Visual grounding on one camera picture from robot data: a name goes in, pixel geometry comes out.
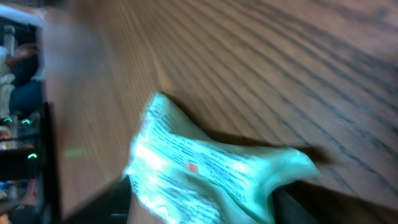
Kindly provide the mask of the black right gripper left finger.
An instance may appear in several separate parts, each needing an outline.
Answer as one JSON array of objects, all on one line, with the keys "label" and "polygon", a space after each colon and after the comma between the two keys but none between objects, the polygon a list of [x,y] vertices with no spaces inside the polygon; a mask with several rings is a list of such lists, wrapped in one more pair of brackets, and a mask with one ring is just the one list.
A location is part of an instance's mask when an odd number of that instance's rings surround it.
[{"label": "black right gripper left finger", "polygon": [[79,212],[67,218],[65,224],[126,224],[131,204],[131,183],[121,179],[105,193]]}]

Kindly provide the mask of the mint green wipes pack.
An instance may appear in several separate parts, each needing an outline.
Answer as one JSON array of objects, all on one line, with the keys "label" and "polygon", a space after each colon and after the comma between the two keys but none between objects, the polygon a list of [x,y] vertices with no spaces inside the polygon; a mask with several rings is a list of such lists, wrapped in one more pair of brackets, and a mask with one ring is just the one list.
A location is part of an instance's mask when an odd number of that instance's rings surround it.
[{"label": "mint green wipes pack", "polygon": [[273,191],[318,174],[291,147],[211,139],[162,93],[148,102],[130,152],[132,191],[167,223],[274,223]]}]

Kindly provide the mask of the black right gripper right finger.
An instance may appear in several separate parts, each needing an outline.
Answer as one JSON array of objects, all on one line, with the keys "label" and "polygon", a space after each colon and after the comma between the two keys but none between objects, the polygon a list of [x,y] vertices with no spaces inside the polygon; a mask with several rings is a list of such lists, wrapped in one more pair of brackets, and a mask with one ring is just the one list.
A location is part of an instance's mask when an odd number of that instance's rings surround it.
[{"label": "black right gripper right finger", "polygon": [[282,187],[272,193],[276,224],[319,224],[301,203]]}]

